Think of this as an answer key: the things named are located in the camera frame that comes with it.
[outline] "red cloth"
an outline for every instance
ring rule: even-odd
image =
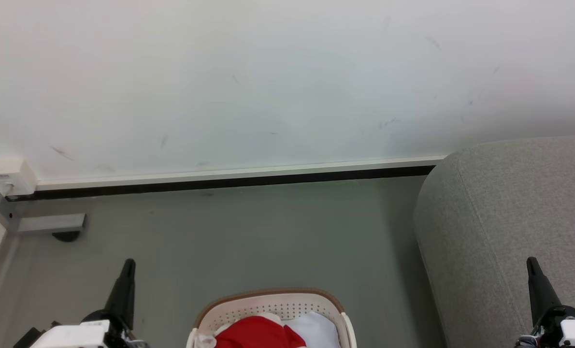
[[[215,348],[298,348],[305,341],[289,326],[264,317],[240,319],[216,337]]]

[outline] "gray floor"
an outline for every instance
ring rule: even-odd
[[[18,203],[26,216],[87,212],[75,243],[24,236],[0,295],[0,347],[32,326],[77,323],[137,262],[135,334],[183,347],[208,302],[319,287],[344,304],[361,348],[444,345],[412,231],[424,177]]]

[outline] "white electrical box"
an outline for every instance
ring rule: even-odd
[[[0,193],[2,196],[33,194],[36,176],[22,159],[0,160]]]

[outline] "gray sofa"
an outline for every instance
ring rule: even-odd
[[[414,223],[448,348],[511,348],[532,328],[529,256],[575,307],[575,137],[452,154],[425,180]]]

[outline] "white garment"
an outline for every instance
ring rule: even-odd
[[[309,312],[302,317],[283,321],[305,340],[307,348],[341,348],[336,326],[324,315]]]
[[[281,321],[278,315],[272,313],[262,313],[259,315],[279,325],[287,325],[305,341],[307,348],[341,348],[339,345],[339,335],[335,325],[324,315],[309,312],[296,319]],[[214,333],[198,333],[195,337],[195,348],[215,348],[215,337],[227,329],[232,324],[224,324]]]

